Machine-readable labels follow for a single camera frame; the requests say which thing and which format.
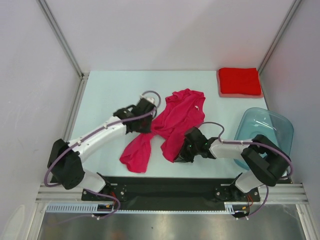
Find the magenta pink t shirt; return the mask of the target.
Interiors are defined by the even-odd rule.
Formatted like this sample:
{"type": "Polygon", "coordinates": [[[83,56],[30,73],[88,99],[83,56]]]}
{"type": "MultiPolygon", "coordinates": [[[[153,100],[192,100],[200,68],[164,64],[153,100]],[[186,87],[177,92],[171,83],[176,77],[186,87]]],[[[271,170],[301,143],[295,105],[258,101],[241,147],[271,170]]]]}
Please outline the magenta pink t shirt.
{"type": "Polygon", "coordinates": [[[165,98],[165,109],[152,121],[151,132],[141,133],[121,154],[119,161],[133,173],[145,173],[152,154],[151,141],[155,136],[164,139],[160,146],[163,157],[173,162],[183,146],[185,132],[204,122],[205,94],[184,89],[165,98]]]}

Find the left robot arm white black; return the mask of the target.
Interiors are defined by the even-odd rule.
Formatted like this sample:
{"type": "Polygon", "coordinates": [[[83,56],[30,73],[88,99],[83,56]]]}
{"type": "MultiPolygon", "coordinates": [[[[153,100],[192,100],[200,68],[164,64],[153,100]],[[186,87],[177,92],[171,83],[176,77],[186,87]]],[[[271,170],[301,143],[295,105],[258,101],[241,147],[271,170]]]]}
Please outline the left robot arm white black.
{"type": "Polygon", "coordinates": [[[149,133],[157,111],[152,97],[141,97],[136,105],[118,109],[99,127],[70,141],[53,143],[44,177],[46,187],[80,187],[92,191],[100,200],[110,196],[111,188],[99,173],[84,169],[83,163],[104,144],[128,133],[149,133]]]}

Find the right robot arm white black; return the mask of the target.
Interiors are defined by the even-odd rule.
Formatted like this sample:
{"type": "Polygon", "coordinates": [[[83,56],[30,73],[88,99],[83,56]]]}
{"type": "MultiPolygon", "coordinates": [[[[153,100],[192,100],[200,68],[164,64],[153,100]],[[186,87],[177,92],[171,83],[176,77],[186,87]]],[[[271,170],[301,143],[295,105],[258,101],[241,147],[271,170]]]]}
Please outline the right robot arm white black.
{"type": "Polygon", "coordinates": [[[226,141],[219,137],[206,138],[197,127],[184,134],[183,145],[173,160],[178,163],[192,163],[195,156],[205,159],[243,160],[249,170],[239,174],[224,189],[232,201],[242,201],[252,189],[265,185],[274,187],[283,177],[292,162],[266,136],[258,134],[251,140],[226,141]]]}

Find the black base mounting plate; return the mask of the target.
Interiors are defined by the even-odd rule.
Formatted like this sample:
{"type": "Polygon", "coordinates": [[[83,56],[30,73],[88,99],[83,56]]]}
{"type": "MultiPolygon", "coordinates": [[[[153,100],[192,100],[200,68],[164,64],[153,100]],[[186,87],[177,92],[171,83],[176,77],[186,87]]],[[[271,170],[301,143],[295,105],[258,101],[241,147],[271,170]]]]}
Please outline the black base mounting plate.
{"type": "Polygon", "coordinates": [[[95,195],[83,190],[81,199],[102,202],[104,195],[111,194],[126,209],[148,206],[173,210],[209,210],[219,204],[233,202],[238,205],[258,203],[261,198],[257,188],[252,189],[240,201],[228,200],[224,189],[232,184],[232,178],[171,178],[171,177],[120,177],[105,176],[107,186],[95,195]]]}

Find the teal transparent plastic bin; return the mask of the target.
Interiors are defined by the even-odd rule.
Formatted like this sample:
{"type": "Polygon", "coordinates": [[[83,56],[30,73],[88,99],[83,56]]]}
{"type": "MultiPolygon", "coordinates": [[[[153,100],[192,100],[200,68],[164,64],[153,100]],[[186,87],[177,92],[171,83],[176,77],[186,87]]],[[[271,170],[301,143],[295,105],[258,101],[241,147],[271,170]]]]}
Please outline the teal transparent plastic bin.
{"type": "Polygon", "coordinates": [[[252,107],[247,109],[240,121],[235,140],[249,140],[264,135],[285,154],[290,155],[294,127],[284,116],[275,112],[252,107]]]}

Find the front aluminium frame rail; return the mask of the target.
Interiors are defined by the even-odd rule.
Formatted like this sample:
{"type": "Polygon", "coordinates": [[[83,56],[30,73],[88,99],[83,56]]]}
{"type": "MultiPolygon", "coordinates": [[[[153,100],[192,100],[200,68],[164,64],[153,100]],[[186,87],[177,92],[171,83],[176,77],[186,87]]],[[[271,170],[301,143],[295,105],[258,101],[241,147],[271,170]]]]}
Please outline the front aluminium frame rail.
{"type": "MultiPolygon", "coordinates": [[[[309,204],[304,186],[301,183],[298,184],[277,184],[274,187],[269,187],[267,191],[265,186],[258,188],[260,197],[264,199],[268,194],[268,205],[307,205],[309,204]]],[[[37,202],[81,202],[83,190],[80,187],[76,187],[71,190],[65,190],[62,186],[45,187],[43,184],[39,187],[36,201],[37,202]]]]}

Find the left aluminium frame post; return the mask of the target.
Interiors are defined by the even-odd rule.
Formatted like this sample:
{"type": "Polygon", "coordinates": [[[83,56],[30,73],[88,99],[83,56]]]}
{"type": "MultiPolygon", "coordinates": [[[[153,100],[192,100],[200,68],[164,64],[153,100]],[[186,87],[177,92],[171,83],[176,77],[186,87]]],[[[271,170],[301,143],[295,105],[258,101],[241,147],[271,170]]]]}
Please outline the left aluminium frame post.
{"type": "Polygon", "coordinates": [[[53,34],[55,35],[58,43],[60,44],[62,50],[64,51],[67,59],[69,60],[73,70],[75,71],[76,75],[82,79],[84,76],[83,71],[80,68],[78,61],[75,58],[75,55],[56,19],[54,16],[48,2],[46,0],[36,0],[39,8],[41,9],[45,19],[47,20],[53,34]]]}

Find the aluminium frame post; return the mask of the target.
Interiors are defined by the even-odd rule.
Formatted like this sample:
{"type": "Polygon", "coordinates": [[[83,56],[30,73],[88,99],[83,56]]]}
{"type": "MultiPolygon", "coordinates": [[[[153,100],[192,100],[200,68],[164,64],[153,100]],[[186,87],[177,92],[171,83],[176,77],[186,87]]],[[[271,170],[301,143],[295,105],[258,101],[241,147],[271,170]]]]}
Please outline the aluminium frame post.
{"type": "Polygon", "coordinates": [[[296,13],[298,12],[298,10],[303,2],[304,2],[303,0],[294,0],[292,2],[287,14],[285,15],[282,23],[280,24],[278,31],[276,32],[275,37],[273,38],[273,40],[271,42],[271,45],[269,46],[266,54],[264,55],[264,57],[262,59],[262,62],[260,63],[260,65],[257,69],[258,73],[260,75],[263,73],[270,58],[272,57],[274,51],[276,50],[278,44],[280,43],[281,39],[283,38],[287,28],[291,24],[292,20],[294,19],[296,13]]]}
{"type": "Polygon", "coordinates": [[[60,44],[62,50],[64,51],[67,59],[69,60],[73,70],[75,71],[76,75],[82,79],[84,76],[83,71],[80,68],[78,61],[75,58],[75,55],[56,19],[54,16],[48,2],[46,0],[36,0],[39,8],[41,9],[45,19],[47,20],[53,34],[55,35],[58,43],[60,44]]]}

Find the right aluminium frame post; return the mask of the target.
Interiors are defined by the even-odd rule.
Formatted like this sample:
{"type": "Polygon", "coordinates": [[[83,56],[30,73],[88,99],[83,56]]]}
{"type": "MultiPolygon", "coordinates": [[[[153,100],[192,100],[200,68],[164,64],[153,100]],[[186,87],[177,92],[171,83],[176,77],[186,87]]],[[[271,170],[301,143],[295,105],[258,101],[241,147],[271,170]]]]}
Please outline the right aluminium frame post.
{"type": "Polygon", "coordinates": [[[276,50],[278,44],[280,43],[281,39],[283,38],[287,28],[291,24],[292,20],[294,19],[296,13],[298,12],[298,10],[303,2],[304,2],[303,0],[294,0],[292,2],[287,14],[285,15],[282,23],[280,24],[278,31],[276,32],[275,37],[273,38],[273,40],[271,42],[271,45],[269,46],[266,54],[264,55],[264,57],[262,59],[262,62],[260,63],[260,65],[257,69],[258,73],[260,75],[263,73],[270,58],[272,57],[274,51],[276,50]]]}

